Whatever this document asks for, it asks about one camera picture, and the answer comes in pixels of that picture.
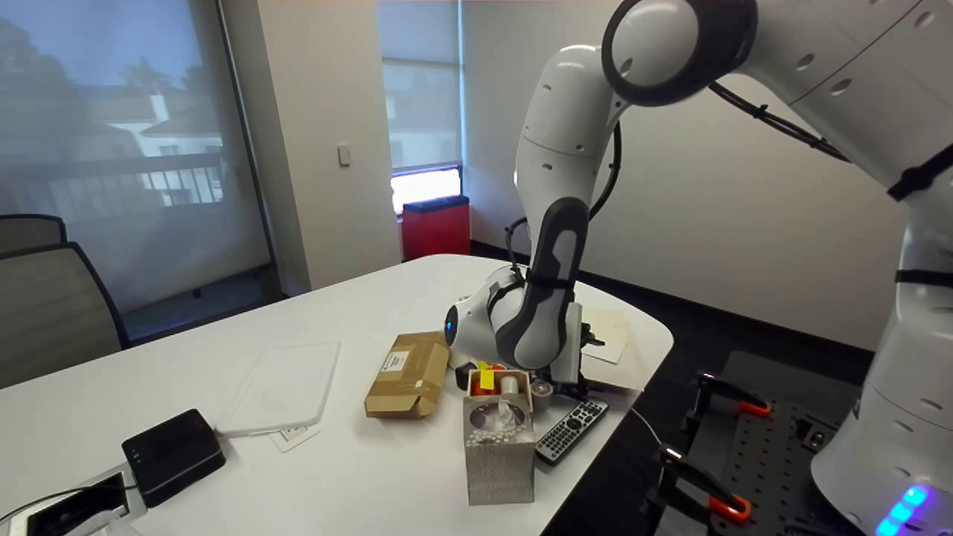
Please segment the black box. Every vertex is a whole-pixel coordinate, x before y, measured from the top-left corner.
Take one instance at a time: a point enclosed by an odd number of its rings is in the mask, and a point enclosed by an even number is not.
[[[191,482],[226,465],[211,426],[185,411],[122,444],[146,506],[158,506]]]

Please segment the white table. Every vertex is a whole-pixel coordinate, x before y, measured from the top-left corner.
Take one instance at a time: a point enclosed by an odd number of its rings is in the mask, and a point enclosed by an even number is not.
[[[462,393],[450,387],[453,378],[432,420],[363,417],[366,387],[393,336],[438,331],[447,307],[497,265],[429,256],[0,390],[0,512],[122,465],[125,438],[185,408],[200,408],[214,426],[250,357],[274,345],[340,342],[316,438],[289,453],[277,450],[274,438],[232,438],[226,468],[149,509],[134,530],[539,533],[637,393],[613,393],[605,423],[563,465],[536,470],[536,500],[512,506],[468,506]],[[667,357],[670,331],[590,286],[578,286],[578,301],[625,310],[637,336],[625,360],[643,366],[640,390]],[[542,414],[536,432],[566,408]]]

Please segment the wall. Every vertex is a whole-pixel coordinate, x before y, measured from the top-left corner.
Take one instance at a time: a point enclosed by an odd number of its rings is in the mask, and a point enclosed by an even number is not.
[[[280,277],[399,262],[375,0],[226,0]],[[337,143],[351,167],[337,167]]]
[[[599,42],[616,0],[468,0],[468,194],[474,235],[521,214],[515,137],[542,63]],[[727,86],[792,116],[745,77]],[[861,170],[825,161],[697,95],[628,110],[625,170],[584,268],[739,316],[873,348],[890,310],[902,214]]]

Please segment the chair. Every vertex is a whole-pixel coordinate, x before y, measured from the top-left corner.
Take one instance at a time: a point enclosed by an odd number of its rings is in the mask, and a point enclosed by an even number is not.
[[[0,387],[125,342],[116,307],[77,244],[0,256]]]
[[[0,256],[15,250],[51,247],[66,241],[60,217],[0,214]]]

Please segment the floor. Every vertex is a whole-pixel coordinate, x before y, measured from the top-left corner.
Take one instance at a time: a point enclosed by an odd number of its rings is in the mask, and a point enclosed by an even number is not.
[[[482,256],[500,256],[494,247],[479,247]],[[694,372],[718,372],[730,351],[745,348],[789,366],[825,372],[831,378],[861,384],[870,366],[870,351],[846,348],[816,336],[792,334],[762,322],[739,319],[721,310],[676,301],[658,292],[622,286],[602,277],[584,277],[587,283],[646,310],[664,322],[676,348],[658,375],[649,381],[637,408],[658,429],[658,435],[685,450],[679,420],[694,399]],[[241,274],[208,289],[155,304],[125,316],[125,328],[134,342],[146,342],[164,334],[176,334],[194,325],[205,325],[250,307],[280,301],[280,292],[262,286],[259,274]],[[575,536],[640,536],[652,533],[655,518],[640,512],[640,503],[655,482],[655,444],[634,417],[625,417],[613,441],[602,450],[596,465],[578,482],[575,494],[563,503],[545,533]]]

